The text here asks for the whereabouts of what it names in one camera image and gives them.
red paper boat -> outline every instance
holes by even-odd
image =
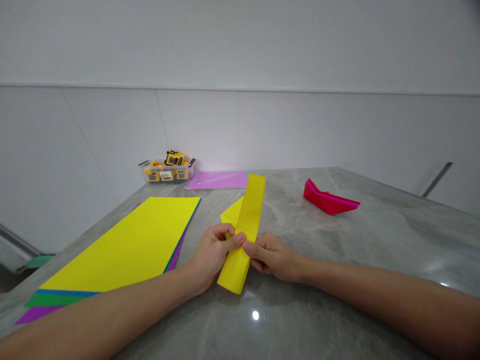
[[[358,201],[335,196],[330,194],[328,191],[320,191],[310,179],[308,179],[305,183],[303,197],[316,207],[322,209],[328,215],[335,215],[355,210],[360,205]]]

clear plastic container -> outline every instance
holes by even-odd
[[[138,164],[138,168],[147,184],[185,184],[195,174],[195,159],[185,160],[183,165],[165,165],[164,159],[155,158]]]

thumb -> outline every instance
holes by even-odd
[[[242,246],[242,243],[245,241],[246,236],[243,232],[233,235],[231,238],[222,241],[223,247],[227,252],[238,249]]]
[[[270,254],[268,250],[265,250],[263,247],[258,246],[254,242],[245,241],[243,243],[243,250],[246,254],[252,259],[260,260],[261,262],[267,263]]]

yellow paper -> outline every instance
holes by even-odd
[[[230,223],[234,228],[237,227],[237,221],[239,220],[240,209],[242,208],[243,201],[244,197],[242,196],[237,201],[235,201],[232,206],[225,210],[222,215],[220,215],[222,224]]]
[[[225,222],[232,223],[236,234],[245,233],[246,241],[252,243],[257,240],[259,231],[265,183],[265,177],[250,174],[243,200],[239,199],[221,217],[222,222],[228,219],[229,221]],[[235,221],[235,213],[238,213],[237,221]],[[217,284],[230,290],[232,293],[240,294],[244,288],[249,265],[250,257],[242,248],[230,251],[221,269]]]
[[[161,275],[200,197],[149,197],[40,289],[106,292]]]

gray table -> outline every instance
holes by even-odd
[[[331,261],[416,275],[480,297],[480,219],[340,168],[260,170],[267,178],[259,232],[295,251]],[[329,216],[303,197],[322,191],[360,201]],[[205,227],[244,190],[146,185],[0,300],[0,337],[15,329],[35,290],[148,197],[201,196],[177,267]],[[253,319],[253,312],[259,319]],[[117,359],[429,359],[397,331],[332,296],[250,269],[243,293],[218,285],[173,311]]]

